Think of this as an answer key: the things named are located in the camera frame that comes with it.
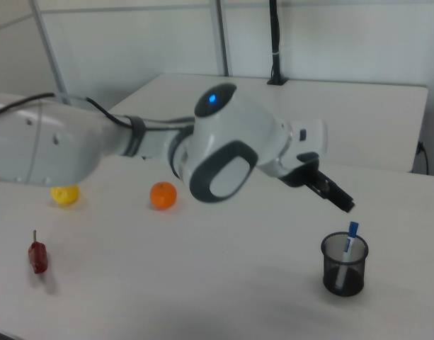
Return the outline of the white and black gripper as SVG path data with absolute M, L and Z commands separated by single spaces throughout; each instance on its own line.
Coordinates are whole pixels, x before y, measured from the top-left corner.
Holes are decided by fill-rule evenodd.
M 290 136 L 278 156 L 279 179 L 288 186 L 307 185 L 315 194 L 349 213 L 353 198 L 319 171 L 320 157 L 327 148 L 327 126 L 323 120 L 300 120 L 289 124 Z

